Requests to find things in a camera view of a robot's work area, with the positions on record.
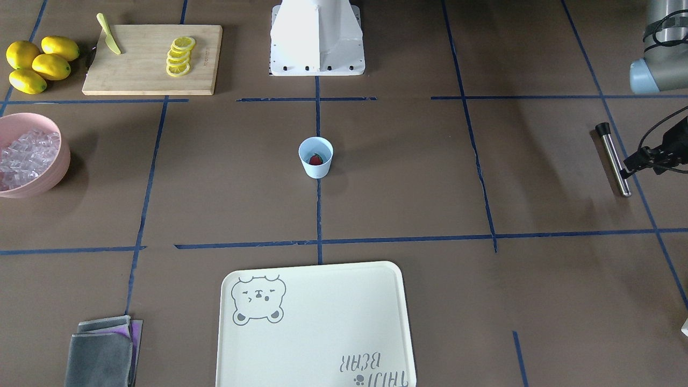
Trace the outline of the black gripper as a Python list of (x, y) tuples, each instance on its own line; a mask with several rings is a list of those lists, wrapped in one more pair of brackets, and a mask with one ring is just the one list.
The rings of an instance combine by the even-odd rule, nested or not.
[[(673, 125), (664, 134), (664, 153), (668, 162), (687, 162), (687, 117)], [(628, 179), (647, 168), (652, 168), (659, 152), (651, 148), (641, 148), (627, 157), (620, 170), (621, 178)]]

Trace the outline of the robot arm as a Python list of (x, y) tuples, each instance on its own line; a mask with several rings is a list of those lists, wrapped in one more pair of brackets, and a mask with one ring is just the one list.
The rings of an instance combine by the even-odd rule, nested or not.
[[(647, 24), (643, 33), (643, 57), (633, 61), (629, 69), (629, 85), (635, 95), (655, 95), (661, 91), (682, 90), (687, 86), (687, 2), (649, 1)], [(638, 149), (624, 161), (622, 178), (651, 168), (655, 174), (665, 171), (680, 173), (686, 164), (686, 118), (666, 131), (659, 146), (644, 146), (644, 140), (671, 113), (643, 135)]]

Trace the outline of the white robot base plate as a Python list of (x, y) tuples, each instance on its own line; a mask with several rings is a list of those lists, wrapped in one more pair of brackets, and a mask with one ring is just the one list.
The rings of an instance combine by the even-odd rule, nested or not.
[(366, 70), (363, 41), (346, 41), (333, 52), (287, 52), (270, 42), (272, 76), (358, 76)]

